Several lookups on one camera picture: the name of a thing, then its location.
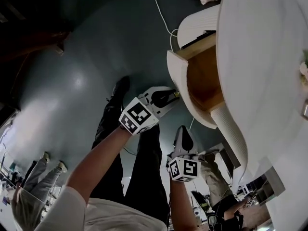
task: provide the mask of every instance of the white sleeve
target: white sleeve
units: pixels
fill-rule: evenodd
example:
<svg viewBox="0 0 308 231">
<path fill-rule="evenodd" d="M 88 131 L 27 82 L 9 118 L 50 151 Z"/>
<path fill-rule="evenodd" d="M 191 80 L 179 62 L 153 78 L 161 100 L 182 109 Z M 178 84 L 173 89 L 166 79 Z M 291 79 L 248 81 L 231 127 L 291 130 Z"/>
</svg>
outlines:
<svg viewBox="0 0 308 231">
<path fill-rule="evenodd" d="M 35 231 L 83 231 L 86 202 L 73 188 L 65 187 Z"/>
</svg>

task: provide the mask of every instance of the concrete floor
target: concrete floor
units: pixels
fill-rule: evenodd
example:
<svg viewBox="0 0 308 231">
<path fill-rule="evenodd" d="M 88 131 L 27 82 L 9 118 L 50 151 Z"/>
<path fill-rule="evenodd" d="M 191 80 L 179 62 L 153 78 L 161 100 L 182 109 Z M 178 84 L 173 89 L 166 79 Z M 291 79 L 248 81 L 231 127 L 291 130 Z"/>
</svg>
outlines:
<svg viewBox="0 0 308 231">
<path fill-rule="evenodd" d="M 158 0 L 170 30 L 205 7 L 197 0 Z M 151 86 L 174 86 L 167 70 L 169 34 L 154 0 L 59 0 L 59 13 L 76 26 L 65 52 L 40 53 L 19 91 L 21 113 L 16 117 L 9 155 L 22 170 L 44 151 L 49 168 L 63 160 L 69 172 L 90 150 L 104 106 L 117 79 L 131 77 L 126 102 Z M 173 150 L 180 125 L 192 116 L 181 101 L 160 121 L 163 154 Z M 194 122 L 200 151 L 223 140 L 218 129 Z M 136 152 L 138 137 L 127 147 Z M 125 176 L 135 156 L 121 152 Z M 63 183 L 65 176 L 59 179 Z"/>
</svg>

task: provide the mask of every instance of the gray pants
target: gray pants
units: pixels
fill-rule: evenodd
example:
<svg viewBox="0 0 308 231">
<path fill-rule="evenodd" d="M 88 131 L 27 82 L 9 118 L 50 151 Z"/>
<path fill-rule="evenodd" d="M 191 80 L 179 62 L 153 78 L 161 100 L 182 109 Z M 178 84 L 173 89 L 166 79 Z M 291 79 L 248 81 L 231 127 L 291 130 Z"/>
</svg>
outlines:
<svg viewBox="0 0 308 231">
<path fill-rule="evenodd" d="M 223 198 L 233 195 L 230 187 L 223 178 L 217 163 L 215 163 L 215 155 L 200 155 L 201 176 L 206 181 L 210 190 L 210 205 L 213 207 Z"/>
<path fill-rule="evenodd" d="M 48 194 L 51 188 L 54 186 L 59 175 L 61 174 L 61 169 L 56 167 L 39 182 L 38 179 L 41 174 L 45 172 L 46 167 L 46 160 L 40 159 L 31 171 L 23 187 L 25 191 L 31 193 L 33 196 L 35 196 L 44 203 L 47 201 Z"/>
</svg>

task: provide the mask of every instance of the white shirt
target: white shirt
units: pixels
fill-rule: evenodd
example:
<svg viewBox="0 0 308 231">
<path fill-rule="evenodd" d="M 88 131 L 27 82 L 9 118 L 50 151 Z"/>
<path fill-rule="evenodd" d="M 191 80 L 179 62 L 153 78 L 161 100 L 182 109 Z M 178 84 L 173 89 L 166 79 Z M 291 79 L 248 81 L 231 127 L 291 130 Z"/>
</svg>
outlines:
<svg viewBox="0 0 308 231">
<path fill-rule="evenodd" d="M 73 188 L 65 187 L 35 231 L 167 231 L 166 225 L 138 210 L 104 199 L 88 206 Z"/>
</svg>

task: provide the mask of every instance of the black shoe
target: black shoe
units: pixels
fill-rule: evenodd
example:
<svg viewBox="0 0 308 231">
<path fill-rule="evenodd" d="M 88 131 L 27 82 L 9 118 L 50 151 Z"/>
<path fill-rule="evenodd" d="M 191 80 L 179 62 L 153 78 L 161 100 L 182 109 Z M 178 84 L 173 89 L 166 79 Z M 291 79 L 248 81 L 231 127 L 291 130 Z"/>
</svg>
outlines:
<svg viewBox="0 0 308 231">
<path fill-rule="evenodd" d="M 124 76 L 115 84 L 115 87 L 112 90 L 110 100 L 115 99 L 115 100 L 123 101 L 123 98 L 125 94 L 128 92 L 129 88 L 130 88 L 129 76 Z"/>
</svg>

